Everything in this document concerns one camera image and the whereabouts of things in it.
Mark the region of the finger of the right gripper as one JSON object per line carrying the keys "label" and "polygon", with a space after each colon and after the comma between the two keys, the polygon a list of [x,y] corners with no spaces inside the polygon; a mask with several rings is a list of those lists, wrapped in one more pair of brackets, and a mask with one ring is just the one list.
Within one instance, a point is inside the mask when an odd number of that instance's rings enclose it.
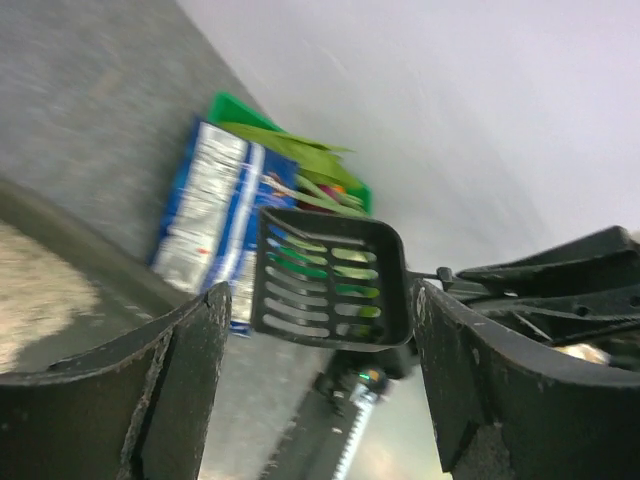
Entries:
{"label": "finger of the right gripper", "polygon": [[503,290],[608,290],[639,282],[639,242],[620,226],[518,261],[462,270],[457,276]]}
{"label": "finger of the right gripper", "polygon": [[468,308],[545,345],[572,345],[639,332],[639,286],[556,296],[518,296],[457,282],[449,295]]}

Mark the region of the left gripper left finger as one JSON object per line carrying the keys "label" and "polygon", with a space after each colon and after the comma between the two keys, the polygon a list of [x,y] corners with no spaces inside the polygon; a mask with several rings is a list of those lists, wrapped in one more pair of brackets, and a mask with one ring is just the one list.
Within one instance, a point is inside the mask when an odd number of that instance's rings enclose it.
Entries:
{"label": "left gripper left finger", "polygon": [[45,371],[2,375],[2,478],[197,478],[230,313],[220,283]]}

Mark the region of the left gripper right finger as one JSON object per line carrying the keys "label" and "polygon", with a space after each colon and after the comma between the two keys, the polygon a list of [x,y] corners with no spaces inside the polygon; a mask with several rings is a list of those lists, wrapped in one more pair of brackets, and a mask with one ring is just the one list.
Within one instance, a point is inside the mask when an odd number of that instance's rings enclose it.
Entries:
{"label": "left gripper right finger", "polygon": [[636,479],[639,375],[536,343],[412,286],[440,464],[459,479]]}

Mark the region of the grey litter box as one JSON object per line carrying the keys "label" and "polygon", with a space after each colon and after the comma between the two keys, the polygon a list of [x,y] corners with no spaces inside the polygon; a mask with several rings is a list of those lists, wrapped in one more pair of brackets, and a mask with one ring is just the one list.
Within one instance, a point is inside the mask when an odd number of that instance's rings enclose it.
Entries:
{"label": "grey litter box", "polygon": [[2,180],[2,372],[43,370],[188,298],[84,222]]}

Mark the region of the black litter scoop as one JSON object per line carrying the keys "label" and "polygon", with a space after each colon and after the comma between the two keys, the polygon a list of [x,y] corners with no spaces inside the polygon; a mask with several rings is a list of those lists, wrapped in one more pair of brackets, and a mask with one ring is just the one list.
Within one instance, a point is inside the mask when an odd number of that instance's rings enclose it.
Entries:
{"label": "black litter scoop", "polygon": [[419,276],[384,222],[263,207],[251,328],[332,350],[396,348],[413,335],[409,290]]}

